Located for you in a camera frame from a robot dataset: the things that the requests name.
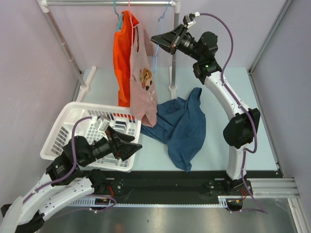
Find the pink clothes hanger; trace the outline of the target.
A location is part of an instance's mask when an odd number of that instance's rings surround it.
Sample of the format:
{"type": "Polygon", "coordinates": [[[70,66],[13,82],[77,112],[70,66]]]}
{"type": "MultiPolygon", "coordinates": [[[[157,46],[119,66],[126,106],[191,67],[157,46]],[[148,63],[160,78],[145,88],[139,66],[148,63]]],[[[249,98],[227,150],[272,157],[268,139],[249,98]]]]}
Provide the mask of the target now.
{"type": "Polygon", "coordinates": [[[129,11],[129,18],[130,18],[130,24],[131,24],[131,46],[134,45],[135,42],[135,30],[136,30],[136,26],[133,24],[133,18],[132,18],[132,13],[131,13],[131,1],[128,0],[128,11],[129,11]]]}

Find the orange t shirt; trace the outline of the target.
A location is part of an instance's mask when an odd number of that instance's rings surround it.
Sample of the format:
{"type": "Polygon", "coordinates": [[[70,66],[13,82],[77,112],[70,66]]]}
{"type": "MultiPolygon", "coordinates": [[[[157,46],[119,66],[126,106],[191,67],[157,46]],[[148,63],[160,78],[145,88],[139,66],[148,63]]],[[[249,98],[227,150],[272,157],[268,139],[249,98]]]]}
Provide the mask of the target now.
{"type": "MultiPolygon", "coordinates": [[[[115,32],[113,44],[113,66],[119,85],[118,104],[121,107],[130,106],[130,54],[131,54],[131,24],[129,11],[123,13],[123,26],[121,31],[115,32]]],[[[132,14],[133,24],[139,21],[132,14]]]]}

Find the pink printed t shirt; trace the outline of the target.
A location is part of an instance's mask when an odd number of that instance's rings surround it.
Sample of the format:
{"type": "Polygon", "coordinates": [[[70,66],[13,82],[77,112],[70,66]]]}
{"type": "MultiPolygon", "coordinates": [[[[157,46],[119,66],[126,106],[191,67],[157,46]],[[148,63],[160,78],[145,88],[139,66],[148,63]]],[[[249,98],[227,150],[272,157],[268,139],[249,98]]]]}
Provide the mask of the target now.
{"type": "Polygon", "coordinates": [[[148,127],[157,122],[157,94],[147,57],[144,30],[134,28],[130,54],[130,113],[148,127]]]}

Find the teal clothes hanger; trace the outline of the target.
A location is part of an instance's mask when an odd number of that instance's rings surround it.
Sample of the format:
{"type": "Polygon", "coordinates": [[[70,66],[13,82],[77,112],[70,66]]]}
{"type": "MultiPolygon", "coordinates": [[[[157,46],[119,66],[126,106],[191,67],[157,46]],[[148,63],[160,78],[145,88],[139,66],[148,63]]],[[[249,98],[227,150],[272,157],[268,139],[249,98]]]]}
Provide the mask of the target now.
{"type": "Polygon", "coordinates": [[[123,13],[121,13],[121,14],[118,13],[118,11],[117,11],[117,1],[116,0],[113,0],[113,10],[114,10],[115,15],[118,18],[118,22],[117,22],[117,25],[116,25],[116,31],[119,32],[119,31],[121,31],[122,26],[123,26],[123,13]]]}

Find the blue t shirt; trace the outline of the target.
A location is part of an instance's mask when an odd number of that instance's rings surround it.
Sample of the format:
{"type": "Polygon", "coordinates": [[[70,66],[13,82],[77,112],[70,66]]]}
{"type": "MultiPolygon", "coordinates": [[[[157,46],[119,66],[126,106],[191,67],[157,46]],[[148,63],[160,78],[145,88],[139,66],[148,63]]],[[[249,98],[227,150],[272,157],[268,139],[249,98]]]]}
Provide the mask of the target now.
{"type": "Polygon", "coordinates": [[[173,164],[185,172],[191,160],[203,147],[206,138],[206,115],[202,112],[202,88],[192,89],[186,99],[177,97],[157,106],[157,122],[142,126],[141,133],[167,145],[173,164]]]}

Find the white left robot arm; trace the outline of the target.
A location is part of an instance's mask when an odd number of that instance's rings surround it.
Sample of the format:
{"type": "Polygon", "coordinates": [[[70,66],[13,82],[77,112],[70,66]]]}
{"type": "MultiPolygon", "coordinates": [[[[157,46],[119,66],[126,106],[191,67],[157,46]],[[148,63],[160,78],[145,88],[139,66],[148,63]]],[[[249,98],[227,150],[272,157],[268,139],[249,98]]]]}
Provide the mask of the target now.
{"type": "Polygon", "coordinates": [[[106,137],[89,143],[83,136],[73,137],[60,156],[48,166],[37,185],[12,204],[1,207],[2,233],[34,233],[49,218],[71,202],[87,195],[102,195],[109,182],[100,169],[81,168],[113,155],[125,161],[142,148],[135,137],[108,127],[106,137]]]}

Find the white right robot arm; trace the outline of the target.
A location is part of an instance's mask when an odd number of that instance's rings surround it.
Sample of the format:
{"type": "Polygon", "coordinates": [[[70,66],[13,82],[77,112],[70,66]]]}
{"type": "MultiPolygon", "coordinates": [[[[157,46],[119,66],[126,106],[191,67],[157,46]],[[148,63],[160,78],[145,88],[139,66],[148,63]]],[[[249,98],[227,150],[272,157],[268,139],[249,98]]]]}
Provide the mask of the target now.
{"type": "Polygon", "coordinates": [[[246,153],[258,149],[257,132],[260,112],[251,109],[232,89],[224,76],[224,68],[217,63],[218,37],[212,32],[204,32],[196,40],[187,26],[180,24],[174,30],[153,35],[151,41],[164,51],[174,55],[180,51],[193,58],[193,72],[197,79],[209,89],[223,107],[228,124],[223,136],[229,145],[229,160],[223,189],[230,195],[237,194],[246,187],[246,153]]]}

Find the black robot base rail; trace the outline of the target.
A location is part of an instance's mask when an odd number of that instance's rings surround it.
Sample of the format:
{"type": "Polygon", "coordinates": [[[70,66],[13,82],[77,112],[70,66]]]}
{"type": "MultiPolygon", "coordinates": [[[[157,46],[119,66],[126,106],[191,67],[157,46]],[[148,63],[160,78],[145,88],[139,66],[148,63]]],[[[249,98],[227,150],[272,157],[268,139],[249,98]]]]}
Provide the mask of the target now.
{"type": "Polygon", "coordinates": [[[252,189],[251,178],[280,178],[274,171],[248,171],[247,186],[232,184],[220,171],[104,171],[118,204],[214,204],[224,195],[245,196],[252,189]]]}

